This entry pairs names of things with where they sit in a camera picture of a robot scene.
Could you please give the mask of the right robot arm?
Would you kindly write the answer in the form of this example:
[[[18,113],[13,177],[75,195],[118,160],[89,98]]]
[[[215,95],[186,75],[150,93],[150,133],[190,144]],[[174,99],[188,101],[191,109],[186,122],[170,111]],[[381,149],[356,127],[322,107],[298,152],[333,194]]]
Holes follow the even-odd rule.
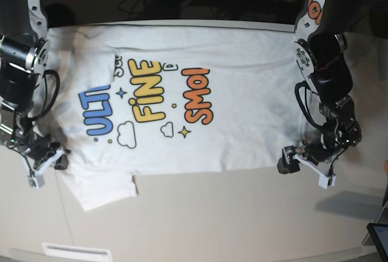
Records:
[[[151,58],[129,59],[132,98],[110,107],[108,86],[78,96],[85,136],[73,130],[69,97],[57,117],[67,142],[37,134],[38,118],[28,115],[35,88],[47,75],[59,80],[46,68],[45,33],[30,23],[39,9],[36,1],[1,0],[1,143],[22,156],[28,178],[77,160],[134,175],[271,167],[283,145],[298,141],[300,113],[290,88],[298,77],[288,36],[207,27],[64,29],[85,36],[92,55],[103,38],[118,35],[119,50]]]

